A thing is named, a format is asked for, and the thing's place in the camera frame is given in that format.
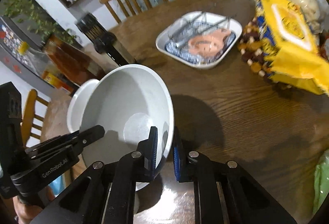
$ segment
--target human hand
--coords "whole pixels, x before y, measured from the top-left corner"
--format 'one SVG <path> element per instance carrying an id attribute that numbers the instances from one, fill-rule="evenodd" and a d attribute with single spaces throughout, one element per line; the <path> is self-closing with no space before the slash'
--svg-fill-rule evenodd
<path id="1" fill-rule="evenodd" d="M 50 187 L 47 186 L 47 197 L 50 201 L 55 199 Z M 18 196 L 13 197 L 14 208 L 17 216 L 19 217 L 19 224 L 29 224 L 41 211 L 39 206 L 25 205 L 21 203 Z"/>

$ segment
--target brown bottle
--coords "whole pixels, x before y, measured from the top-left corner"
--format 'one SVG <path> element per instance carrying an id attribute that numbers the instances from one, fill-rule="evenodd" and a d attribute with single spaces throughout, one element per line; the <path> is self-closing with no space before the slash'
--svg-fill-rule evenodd
<path id="1" fill-rule="evenodd" d="M 81 86 L 84 82 L 105 76 L 104 70 L 88 55 L 51 34 L 42 51 L 70 81 Z"/>

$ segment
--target wooden table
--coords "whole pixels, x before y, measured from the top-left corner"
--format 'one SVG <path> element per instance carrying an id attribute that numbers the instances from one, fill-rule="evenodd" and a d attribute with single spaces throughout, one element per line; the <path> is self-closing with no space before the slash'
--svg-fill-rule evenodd
<path id="1" fill-rule="evenodd" d="M 131 17 L 112 31 L 139 63 L 166 83 L 183 139 L 214 161 L 237 161 L 298 223 L 307 223 L 315 165 L 329 148 L 328 97 L 276 90 L 250 71 L 235 47 L 211 70 L 190 68 L 157 51 L 157 35 L 196 10 L 237 13 L 235 19 L 243 26 L 255 13 L 251 0 L 175 0 Z M 68 103 L 63 94 L 52 98 L 43 139 L 65 133 Z M 175 181 L 172 158 L 138 194 L 135 223 L 194 223 L 192 183 Z"/>

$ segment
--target potted plant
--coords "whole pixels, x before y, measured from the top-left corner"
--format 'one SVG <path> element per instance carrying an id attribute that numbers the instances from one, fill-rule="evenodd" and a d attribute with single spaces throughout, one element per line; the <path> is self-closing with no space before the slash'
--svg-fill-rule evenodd
<path id="1" fill-rule="evenodd" d="M 42 40 L 54 33 L 71 45 L 77 44 L 75 41 L 77 36 L 70 34 L 72 30 L 62 29 L 35 0 L 7 0 L 4 5 L 6 6 L 5 16 L 14 19 L 17 23 L 30 20 L 31 25 L 27 27 L 27 30 L 39 34 Z"/>

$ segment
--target sticker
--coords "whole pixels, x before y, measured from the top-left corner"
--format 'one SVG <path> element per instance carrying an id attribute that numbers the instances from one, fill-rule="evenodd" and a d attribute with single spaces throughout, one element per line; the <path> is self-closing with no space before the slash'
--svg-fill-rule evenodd
<path id="1" fill-rule="evenodd" d="M 61 81 L 58 77 L 55 75 L 49 73 L 48 71 L 45 71 L 41 78 L 52 85 L 53 87 L 57 89 L 64 90 L 67 94 L 71 94 L 73 92 L 73 88 L 65 84 L 63 81 Z"/>
<path id="2" fill-rule="evenodd" d="M 20 73 L 20 74 L 22 73 L 18 65 L 13 65 L 13 68 L 16 73 Z"/>

